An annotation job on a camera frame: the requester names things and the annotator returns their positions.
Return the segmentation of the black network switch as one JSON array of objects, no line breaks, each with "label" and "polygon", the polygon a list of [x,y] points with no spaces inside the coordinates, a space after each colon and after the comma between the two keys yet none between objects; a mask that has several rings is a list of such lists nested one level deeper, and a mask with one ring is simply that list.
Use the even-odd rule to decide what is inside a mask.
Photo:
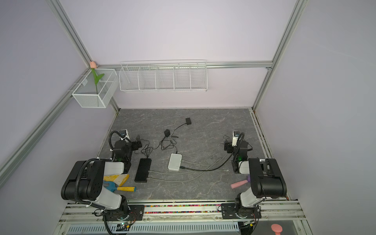
[{"label": "black network switch", "polygon": [[152,160],[150,158],[142,158],[139,161],[138,169],[134,181],[136,183],[146,183]]}]

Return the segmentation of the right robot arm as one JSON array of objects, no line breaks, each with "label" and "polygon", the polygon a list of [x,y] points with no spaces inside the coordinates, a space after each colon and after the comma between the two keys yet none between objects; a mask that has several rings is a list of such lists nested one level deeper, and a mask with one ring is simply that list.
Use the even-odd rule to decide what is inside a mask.
[{"label": "right robot arm", "polygon": [[235,131],[231,142],[225,141],[224,150],[232,155],[234,173],[247,179],[231,185],[232,189],[248,184],[249,189],[239,193],[234,203],[220,206],[224,219],[259,219],[260,203],[268,199],[286,197],[287,186],[275,159],[249,158],[252,146],[244,140],[244,133]]}]

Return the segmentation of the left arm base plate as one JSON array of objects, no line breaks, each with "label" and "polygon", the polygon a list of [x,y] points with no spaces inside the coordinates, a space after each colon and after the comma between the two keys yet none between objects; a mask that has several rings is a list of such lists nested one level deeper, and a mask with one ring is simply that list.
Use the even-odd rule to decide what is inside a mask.
[{"label": "left arm base plate", "polygon": [[125,211],[121,208],[104,212],[106,221],[141,221],[144,216],[145,205],[128,205]]}]

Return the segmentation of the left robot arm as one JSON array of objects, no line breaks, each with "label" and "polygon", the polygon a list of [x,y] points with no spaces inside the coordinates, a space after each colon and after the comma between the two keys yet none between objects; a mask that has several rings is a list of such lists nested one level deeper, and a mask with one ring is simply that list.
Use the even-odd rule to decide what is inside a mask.
[{"label": "left robot arm", "polygon": [[139,136],[130,140],[127,130],[112,131],[108,137],[109,159],[93,158],[77,161],[61,190],[61,197],[78,204],[96,208],[95,216],[104,221],[140,221],[144,209],[128,205],[124,195],[115,193],[114,186],[121,186],[128,179],[132,154],[142,147]]}]

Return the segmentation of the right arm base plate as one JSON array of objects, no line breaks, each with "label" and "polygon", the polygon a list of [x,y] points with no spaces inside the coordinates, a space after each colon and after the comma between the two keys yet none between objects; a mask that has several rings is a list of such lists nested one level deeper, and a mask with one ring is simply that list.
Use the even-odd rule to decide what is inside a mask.
[{"label": "right arm base plate", "polygon": [[246,208],[236,205],[235,203],[222,203],[219,207],[219,212],[223,219],[260,219],[260,206],[254,208]]}]

